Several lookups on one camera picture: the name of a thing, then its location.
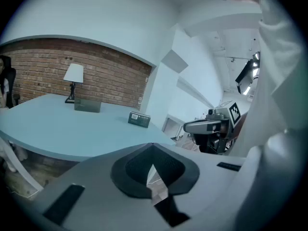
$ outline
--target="white lampshade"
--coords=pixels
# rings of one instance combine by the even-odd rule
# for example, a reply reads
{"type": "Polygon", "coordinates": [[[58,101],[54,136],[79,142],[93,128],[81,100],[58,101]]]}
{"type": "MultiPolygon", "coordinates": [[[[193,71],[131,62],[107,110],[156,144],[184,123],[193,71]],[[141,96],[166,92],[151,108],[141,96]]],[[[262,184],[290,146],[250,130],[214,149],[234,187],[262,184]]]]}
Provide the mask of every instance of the white lampshade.
{"type": "Polygon", "coordinates": [[[64,80],[83,83],[83,66],[70,64],[64,76],[64,80]]]}

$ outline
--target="chair backrest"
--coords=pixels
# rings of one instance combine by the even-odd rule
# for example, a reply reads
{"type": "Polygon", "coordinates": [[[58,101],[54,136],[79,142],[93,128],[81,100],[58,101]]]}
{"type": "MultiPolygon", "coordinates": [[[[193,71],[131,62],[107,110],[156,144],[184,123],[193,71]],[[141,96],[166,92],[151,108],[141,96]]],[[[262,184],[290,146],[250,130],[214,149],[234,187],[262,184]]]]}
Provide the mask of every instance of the chair backrest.
{"type": "Polygon", "coordinates": [[[16,77],[16,69],[10,68],[10,70],[6,73],[5,78],[9,82],[9,93],[6,98],[6,106],[11,109],[14,107],[13,105],[13,99],[12,99],[12,91],[13,91],[13,85],[16,77]]]}

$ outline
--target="light blue tabletop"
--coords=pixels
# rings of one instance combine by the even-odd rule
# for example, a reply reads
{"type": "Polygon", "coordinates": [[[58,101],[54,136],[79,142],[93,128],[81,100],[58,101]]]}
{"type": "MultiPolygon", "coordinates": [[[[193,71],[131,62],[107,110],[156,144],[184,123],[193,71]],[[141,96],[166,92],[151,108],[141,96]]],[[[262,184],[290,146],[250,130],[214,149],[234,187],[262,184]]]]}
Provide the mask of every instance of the light blue tabletop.
{"type": "Polygon", "coordinates": [[[47,94],[0,115],[0,136],[35,153],[83,161],[143,143],[174,145],[160,129],[128,123],[134,108],[102,103],[100,113],[75,111],[67,97],[47,94]]]}

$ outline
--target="black lamp base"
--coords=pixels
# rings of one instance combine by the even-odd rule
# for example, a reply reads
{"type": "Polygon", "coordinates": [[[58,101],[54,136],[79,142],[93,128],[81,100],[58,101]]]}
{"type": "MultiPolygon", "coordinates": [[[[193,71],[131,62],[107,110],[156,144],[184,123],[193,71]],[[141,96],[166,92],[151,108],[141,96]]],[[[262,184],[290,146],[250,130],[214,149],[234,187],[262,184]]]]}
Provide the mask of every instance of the black lamp base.
{"type": "Polygon", "coordinates": [[[72,84],[70,84],[71,87],[71,94],[69,95],[69,97],[65,100],[65,103],[75,103],[75,82],[72,82],[72,84]]]}

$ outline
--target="seated person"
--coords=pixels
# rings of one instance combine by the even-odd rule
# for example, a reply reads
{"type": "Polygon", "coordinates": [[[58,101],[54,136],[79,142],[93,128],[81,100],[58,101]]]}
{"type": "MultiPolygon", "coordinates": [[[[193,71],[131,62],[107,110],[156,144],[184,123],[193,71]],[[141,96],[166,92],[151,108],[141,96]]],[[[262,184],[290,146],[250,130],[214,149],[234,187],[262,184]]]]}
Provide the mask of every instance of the seated person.
{"type": "MultiPolygon", "coordinates": [[[[6,61],[5,59],[7,56],[2,56],[0,55],[0,115],[8,110],[9,108],[6,107],[6,98],[9,92],[9,82],[5,78],[7,71],[11,68],[11,65],[8,64],[9,61],[6,61]]],[[[16,172],[15,167],[12,165],[11,161],[7,157],[5,151],[4,151],[4,146],[6,146],[5,141],[0,137],[0,157],[2,157],[7,165],[10,171],[16,172]]],[[[15,146],[16,147],[16,155],[20,161],[23,161],[24,159],[27,159],[27,153],[25,149],[15,146]]]]}

